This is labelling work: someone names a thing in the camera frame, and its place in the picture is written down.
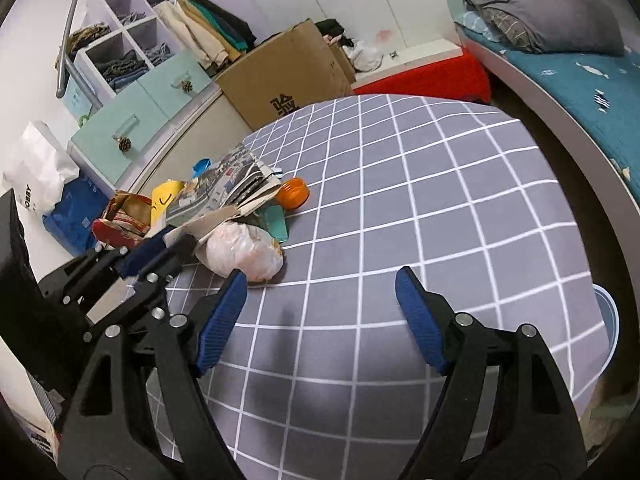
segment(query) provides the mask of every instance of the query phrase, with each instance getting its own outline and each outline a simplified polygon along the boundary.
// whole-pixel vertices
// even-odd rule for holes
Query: white paper bag
[[[29,211],[51,213],[64,185],[78,178],[78,165],[41,121],[29,123],[10,151],[4,186],[13,187],[16,200]]]

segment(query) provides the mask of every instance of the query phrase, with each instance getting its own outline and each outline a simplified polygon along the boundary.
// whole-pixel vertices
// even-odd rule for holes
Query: blue plastic bag
[[[45,229],[73,256],[94,247],[91,224],[100,218],[109,199],[82,171],[62,190],[62,200],[48,216],[42,217]]]

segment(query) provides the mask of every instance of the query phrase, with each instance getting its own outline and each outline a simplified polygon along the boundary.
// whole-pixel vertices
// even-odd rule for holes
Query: storage box
[[[216,81],[254,130],[306,105],[353,95],[344,70],[311,20],[265,41]]]

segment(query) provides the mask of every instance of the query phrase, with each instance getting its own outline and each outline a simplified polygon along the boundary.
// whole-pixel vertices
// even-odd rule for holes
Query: pinecone drawer knob
[[[118,149],[122,153],[127,153],[131,149],[131,139],[129,137],[113,136],[113,139],[118,143]]]
[[[185,94],[188,94],[189,92],[193,91],[193,84],[191,83],[191,81],[185,79],[183,81],[180,81],[180,88],[182,88],[182,91],[185,92]]]

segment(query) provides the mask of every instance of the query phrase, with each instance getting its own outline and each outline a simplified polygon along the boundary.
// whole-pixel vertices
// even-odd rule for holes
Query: white fabric
[[[187,25],[176,14],[175,7],[169,2],[160,2],[154,7],[154,10],[162,22],[178,37],[182,46],[191,50],[200,66],[204,69],[209,68],[212,63],[211,58],[195,41]]]
[[[187,16],[177,0],[169,0],[169,4],[174,8],[176,15],[180,17],[180,20],[189,27],[189,31],[192,36],[216,66],[223,64],[226,61],[226,58],[229,57],[229,54],[226,52],[225,47],[220,43],[218,38],[198,22]]]
[[[366,46],[361,41],[353,48],[344,46],[342,49],[358,72],[371,72],[382,64],[382,52],[374,46]]]

